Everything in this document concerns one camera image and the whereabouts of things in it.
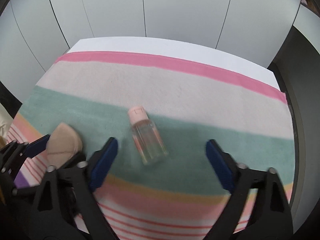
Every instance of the clear plastic bottle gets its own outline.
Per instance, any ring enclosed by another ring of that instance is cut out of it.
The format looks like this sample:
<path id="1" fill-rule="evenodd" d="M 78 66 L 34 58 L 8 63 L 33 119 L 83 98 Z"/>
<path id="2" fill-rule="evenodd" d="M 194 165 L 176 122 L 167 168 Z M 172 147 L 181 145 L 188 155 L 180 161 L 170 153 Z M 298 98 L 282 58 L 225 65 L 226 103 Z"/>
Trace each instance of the clear plastic bottle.
<path id="1" fill-rule="evenodd" d="M 147 165 L 162 159 L 168 152 L 162 142 L 160 134 L 142 106 L 136 106 L 128 111 L 132 137 L 142 157 L 142 162 Z"/>

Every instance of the striped towel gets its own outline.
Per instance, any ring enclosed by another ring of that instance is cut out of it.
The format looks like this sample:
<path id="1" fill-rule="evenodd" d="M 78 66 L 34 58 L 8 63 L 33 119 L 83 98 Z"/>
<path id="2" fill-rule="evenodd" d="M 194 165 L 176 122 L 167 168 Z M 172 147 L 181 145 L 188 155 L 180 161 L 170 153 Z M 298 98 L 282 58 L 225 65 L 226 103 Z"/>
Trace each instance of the striped towel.
<path id="1" fill-rule="evenodd" d="M 165 162 L 142 164 L 127 117 L 137 105 L 159 129 L 170 153 Z M 291 196 L 295 153 L 285 95 L 239 73 L 139 53 L 65 54 L 38 82 L 7 138 L 32 142 L 60 122 L 81 135 L 88 159 L 109 137 L 118 139 L 118 156 L 95 197 L 123 240 L 206 235 L 229 198 L 205 157 L 209 139 L 250 168 L 276 168 Z M 47 163 L 45 152 L 26 160 L 28 184 L 40 183 Z M 254 194 L 236 231 L 247 223 Z M 76 222 L 86 230 L 80 215 Z"/>

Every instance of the blue gripper pad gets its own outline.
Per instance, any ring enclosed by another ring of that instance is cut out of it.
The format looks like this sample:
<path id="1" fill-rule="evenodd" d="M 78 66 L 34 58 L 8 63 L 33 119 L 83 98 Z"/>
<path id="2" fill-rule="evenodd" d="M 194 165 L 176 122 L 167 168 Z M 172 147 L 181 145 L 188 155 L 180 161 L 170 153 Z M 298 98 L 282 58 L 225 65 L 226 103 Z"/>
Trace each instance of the blue gripper pad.
<path id="1" fill-rule="evenodd" d="M 205 151 L 222 187 L 232 193 L 235 188 L 232 172 L 223 160 L 220 151 L 211 141 L 207 142 Z"/>
<path id="2" fill-rule="evenodd" d="M 96 165 L 89 174 L 89 189 L 92 192 L 94 192 L 98 187 L 101 187 L 114 159 L 117 156 L 117 153 L 118 141 L 113 138 L 107 147 L 103 147 L 103 149 L 100 152 L 101 156 L 99 160 L 97 161 Z"/>
<path id="3" fill-rule="evenodd" d="M 40 139 L 28 144 L 23 154 L 29 158 L 35 157 L 45 150 L 49 138 L 50 134 L 47 134 Z"/>

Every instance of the beige makeup sponge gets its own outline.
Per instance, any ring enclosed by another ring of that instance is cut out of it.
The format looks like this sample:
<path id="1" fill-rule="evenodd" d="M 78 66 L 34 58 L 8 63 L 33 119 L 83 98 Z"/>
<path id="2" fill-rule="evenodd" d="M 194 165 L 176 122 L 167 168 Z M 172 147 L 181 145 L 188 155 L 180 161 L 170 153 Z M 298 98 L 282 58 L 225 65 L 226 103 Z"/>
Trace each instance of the beige makeup sponge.
<path id="1" fill-rule="evenodd" d="M 58 169 L 81 150 L 82 141 L 78 133 L 62 122 L 53 131 L 47 142 L 49 165 L 54 165 Z"/>

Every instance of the white wall panel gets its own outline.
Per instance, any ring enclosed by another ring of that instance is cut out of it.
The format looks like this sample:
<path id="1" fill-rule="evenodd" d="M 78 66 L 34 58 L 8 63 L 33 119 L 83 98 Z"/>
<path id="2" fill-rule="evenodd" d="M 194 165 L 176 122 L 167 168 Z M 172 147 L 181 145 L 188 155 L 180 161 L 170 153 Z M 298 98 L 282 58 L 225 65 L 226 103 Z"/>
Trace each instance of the white wall panel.
<path id="1" fill-rule="evenodd" d="M 142 0 L 83 0 L 95 37 L 145 36 Z"/>
<path id="2" fill-rule="evenodd" d="M 50 0 L 60 28 L 72 47 L 80 39 L 93 38 L 82 0 Z"/>
<path id="3" fill-rule="evenodd" d="M 268 67 L 293 24 L 300 0 L 231 0 L 217 49 Z"/>
<path id="4" fill-rule="evenodd" d="M 11 3 L 23 37 L 41 66 L 48 70 L 68 49 L 49 0 L 11 0 Z"/>
<path id="5" fill-rule="evenodd" d="M 320 18 L 305 6 L 300 5 L 293 26 L 308 39 L 320 54 Z"/>
<path id="6" fill-rule="evenodd" d="M 21 35 L 9 3 L 0 17 L 0 81 L 21 102 L 45 73 Z"/>
<path id="7" fill-rule="evenodd" d="M 215 48 L 229 0 L 144 0 L 147 37 Z"/>

